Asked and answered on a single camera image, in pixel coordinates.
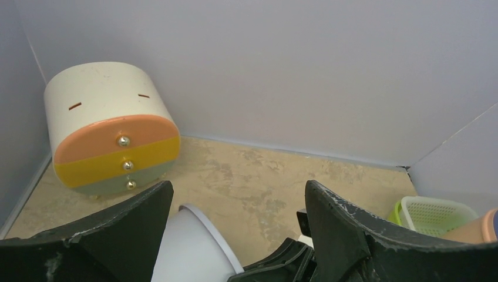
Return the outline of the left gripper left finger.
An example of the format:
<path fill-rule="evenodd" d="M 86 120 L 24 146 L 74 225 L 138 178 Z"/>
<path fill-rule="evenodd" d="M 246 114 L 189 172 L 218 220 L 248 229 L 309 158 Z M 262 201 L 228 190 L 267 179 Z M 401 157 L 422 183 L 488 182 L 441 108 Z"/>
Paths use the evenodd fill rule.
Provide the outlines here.
<path fill-rule="evenodd" d="M 173 186 L 162 181 L 114 206 L 1 241 L 2 281 L 150 281 Z"/>

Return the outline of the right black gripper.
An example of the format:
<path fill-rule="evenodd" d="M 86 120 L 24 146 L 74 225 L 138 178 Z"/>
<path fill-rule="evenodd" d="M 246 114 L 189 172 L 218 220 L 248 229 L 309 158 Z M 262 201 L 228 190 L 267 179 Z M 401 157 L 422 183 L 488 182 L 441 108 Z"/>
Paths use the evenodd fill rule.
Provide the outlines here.
<path fill-rule="evenodd" d="M 244 272 L 228 281 L 311 281 L 317 267 L 307 211 L 297 211 L 302 234 L 298 239 L 286 238 L 269 256 L 244 267 Z"/>

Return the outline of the large grey plastic bucket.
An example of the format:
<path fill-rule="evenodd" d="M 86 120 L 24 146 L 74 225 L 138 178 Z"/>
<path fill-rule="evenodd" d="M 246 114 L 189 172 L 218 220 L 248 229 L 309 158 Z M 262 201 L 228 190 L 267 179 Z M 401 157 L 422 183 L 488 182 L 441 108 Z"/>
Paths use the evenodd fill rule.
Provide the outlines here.
<path fill-rule="evenodd" d="M 169 217 L 151 281 L 227 281 L 244 269 L 208 217 L 183 204 Z"/>

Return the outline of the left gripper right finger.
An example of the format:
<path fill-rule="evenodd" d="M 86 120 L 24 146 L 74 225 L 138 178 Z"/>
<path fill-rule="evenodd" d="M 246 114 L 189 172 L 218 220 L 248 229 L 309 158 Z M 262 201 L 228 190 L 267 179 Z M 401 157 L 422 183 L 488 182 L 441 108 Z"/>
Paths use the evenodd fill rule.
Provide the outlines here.
<path fill-rule="evenodd" d="M 313 281 L 496 281 L 497 244 L 440 239 L 395 225 L 316 180 L 305 208 L 317 268 Z"/>

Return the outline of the orange capybara bucket blue rim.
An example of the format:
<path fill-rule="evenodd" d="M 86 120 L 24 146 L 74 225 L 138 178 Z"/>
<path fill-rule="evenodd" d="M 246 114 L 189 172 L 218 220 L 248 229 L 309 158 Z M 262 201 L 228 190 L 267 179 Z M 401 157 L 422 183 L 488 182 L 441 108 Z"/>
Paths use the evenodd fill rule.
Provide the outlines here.
<path fill-rule="evenodd" d="M 497 242 L 497 209 L 445 233 L 442 238 L 470 244 Z"/>

